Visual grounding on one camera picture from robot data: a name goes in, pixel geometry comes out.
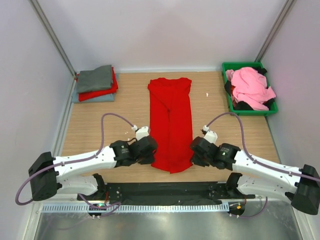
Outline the folded blue-grey t shirt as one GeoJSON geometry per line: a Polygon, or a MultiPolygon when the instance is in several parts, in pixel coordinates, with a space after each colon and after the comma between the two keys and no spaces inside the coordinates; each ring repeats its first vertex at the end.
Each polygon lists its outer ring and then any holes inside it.
{"type": "Polygon", "coordinates": [[[103,103],[103,102],[113,102],[115,100],[115,93],[106,94],[102,96],[93,97],[84,101],[79,100],[79,94],[75,91],[72,93],[71,102],[74,104],[78,103],[103,103]]]}

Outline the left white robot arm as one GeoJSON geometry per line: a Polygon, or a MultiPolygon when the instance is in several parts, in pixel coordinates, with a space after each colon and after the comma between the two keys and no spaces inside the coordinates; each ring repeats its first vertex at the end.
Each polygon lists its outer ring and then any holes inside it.
{"type": "Polygon", "coordinates": [[[106,194],[103,179],[83,174],[133,164],[150,165],[155,161],[157,148],[156,140],[145,136],[132,143],[117,140],[100,151],[78,155],[53,157],[51,152],[44,152],[28,170],[32,200],[44,201],[56,194],[82,194],[101,200],[106,194]]]}

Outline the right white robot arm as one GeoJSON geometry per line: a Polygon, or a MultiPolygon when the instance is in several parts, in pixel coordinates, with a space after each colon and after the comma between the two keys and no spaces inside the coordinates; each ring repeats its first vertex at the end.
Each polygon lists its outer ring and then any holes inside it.
{"type": "Polygon", "coordinates": [[[320,176],[305,164],[302,168],[282,165],[223,143],[220,146],[204,137],[196,137],[190,149],[191,161],[198,166],[230,170],[225,192],[231,198],[258,195],[290,203],[296,210],[317,215],[320,207],[320,176]]]}

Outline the right aluminium frame post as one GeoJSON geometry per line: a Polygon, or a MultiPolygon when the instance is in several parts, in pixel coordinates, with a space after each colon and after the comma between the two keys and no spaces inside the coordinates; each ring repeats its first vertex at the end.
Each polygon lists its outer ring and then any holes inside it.
{"type": "Polygon", "coordinates": [[[282,25],[284,24],[286,18],[290,14],[291,10],[293,9],[296,0],[286,0],[283,7],[281,8],[279,14],[277,15],[270,31],[268,32],[254,62],[261,62],[264,58],[267,50],[271,46],[272,42],[275,40],[278,32],[280,31],[282,25]]]}

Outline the aluminium front rail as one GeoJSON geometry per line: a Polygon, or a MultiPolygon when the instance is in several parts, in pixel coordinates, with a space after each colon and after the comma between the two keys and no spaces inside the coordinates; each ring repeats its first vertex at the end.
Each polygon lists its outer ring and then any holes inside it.
{"type": "Polygon", "coordinates": [[[225,185],[207,186],[206,188],[200,186],[196,188],[177,187],[177,186],[135,186],[133,184],[118,186],[107,186],[106,189],[97,190],[90,195],[83,195],[86,200],[102,200],[103,197],[108,196],[109,201],[127,201],[130,205],[136,202],[150,205],[152,201],[162,199],[166,205],[169,198],[175,201],[186,198],[189,202],[196,202],[199,200],[220,201],[222,199],[254,199],[257,196],[263,196],[280,201],[291,202],[294,194],[284,191],[283,188],[262,188],[255,187],[257,183],[243,185],[241,189],[230,188],[225,185]]]}

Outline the red t shirt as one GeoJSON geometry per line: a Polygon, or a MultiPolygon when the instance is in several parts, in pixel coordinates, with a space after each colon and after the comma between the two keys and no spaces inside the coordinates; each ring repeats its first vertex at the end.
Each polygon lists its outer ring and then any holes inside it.
{"type": "Polygon", "coordinates": [[[117,83],[117,77],[116,77],[114,67],[112,67],[112,80],[113,80],[113,83],[111,84],[110,89],[79,93],[77,99],[80,102],[83,102],[83,101],[101,97],[104,95],[115,94],[118,90],[118,83],[117,83]]]}
{"type": "Polygon", "coordinates": [[[192,166],[191,84],[192,81],[185,77],[161,77],[152,79],[147,87],[150,135],[158,144],[152,166],[171,174],[183,172],[192,166]]]}

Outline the folded grey t shirt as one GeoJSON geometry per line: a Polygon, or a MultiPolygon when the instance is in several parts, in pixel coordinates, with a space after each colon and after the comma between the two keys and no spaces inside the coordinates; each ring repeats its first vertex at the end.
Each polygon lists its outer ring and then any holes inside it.
{"type": "Polygon", "coordinates": [[[108,90],[113,83],[111,65],[103,65],[93,70],[83,70],[77,77],[76,92],[78,94],[108,90]]]}

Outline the aluminium frame post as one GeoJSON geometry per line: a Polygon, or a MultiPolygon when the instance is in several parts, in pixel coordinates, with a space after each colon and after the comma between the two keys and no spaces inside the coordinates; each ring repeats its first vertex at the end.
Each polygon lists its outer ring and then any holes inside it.
{"type": "Polygon", "coordinates": [[[71,73],[73,77],[76,76],[76,70],[72,66],[72,63],[70,62],[61,42],[59,41],[52,25],[50,24],[50,21],[48,20],[45,12],[43,11],[40,3],[38,0],[29,0],[28,1],[30,5],[32,6],[33,10],[35,11],[35,14],[39,18],[41,24],[43,25],[45,31],[47,32],[49,38],[51,39],[53,45],[55,46],[57,52],[59,53],[60,57],[62,58],[64,64],[66,65],[67,69],[71,73]]]}
{"type": "Polygon", "coordinates": [[[264,58],[267,50],[271,46],[272,42],[275,40],[278,32],[280,31],[282,25],[284,24],[286,18],[290,14],[291,10],[293,9],[296,0],[286,0],[283,7],[281,8],[279,14],[277,15],[270,31],[268,32],[254,62],[261,62],[264,58]]]}

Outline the left aluminium frame post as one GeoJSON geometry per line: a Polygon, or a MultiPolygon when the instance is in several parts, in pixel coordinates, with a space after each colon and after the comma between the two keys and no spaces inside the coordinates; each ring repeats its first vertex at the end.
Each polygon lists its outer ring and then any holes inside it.
{"type": "Polygon", "coordinates": [[[53,45],[55,46],[57,52],[59,53],[60,57],[62,58],[64,64],[66,65],[67,69],[71,73],[73,77],[76,76],[76,70],[72,66],[72,63],[70,62],[61,42],[59,41],[52,25],[50,24],[50,21],[48,20],[45,12],[43,11],[40,3],[38,0],[29,0],[28,1],[30,5],[32,6],[33,10],[35,11],[35,14],[39,18],[41,24],[43,25],[45,31],[47,32],[49,38],[51,39],[53,45]]]}

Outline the folded red t shirt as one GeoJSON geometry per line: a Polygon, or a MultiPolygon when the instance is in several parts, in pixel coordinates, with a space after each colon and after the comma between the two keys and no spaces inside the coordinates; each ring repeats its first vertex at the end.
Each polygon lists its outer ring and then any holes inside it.
{"type": "Polygon", "coordinates": [[[101,97],[104,95],[115,94],[118,90],[118,83],[117,83],[117,77],[116,77],[114,67],[112,67],[112,80],[113,80],[113,83],[111,84],[110,89],[79,93],[77,99],[80,102],[83,102],[83,101],[101,97]]]}

